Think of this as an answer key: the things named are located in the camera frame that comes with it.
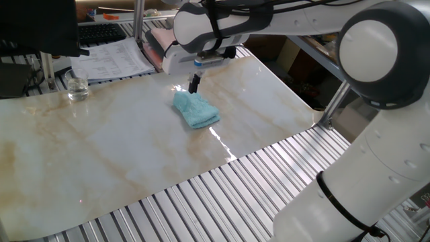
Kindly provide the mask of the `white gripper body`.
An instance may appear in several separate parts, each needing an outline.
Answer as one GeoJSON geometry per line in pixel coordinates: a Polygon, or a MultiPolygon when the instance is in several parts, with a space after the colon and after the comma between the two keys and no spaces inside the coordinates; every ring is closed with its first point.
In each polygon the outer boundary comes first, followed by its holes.
{"type": "Polygon", "coordinates": [[[214,52],[188,53],[178,43],[172,43],[164,52],[162,68],[168,75],[185,75],[222,67],[234,59],[235,46],[227,46],[214,52]]]}

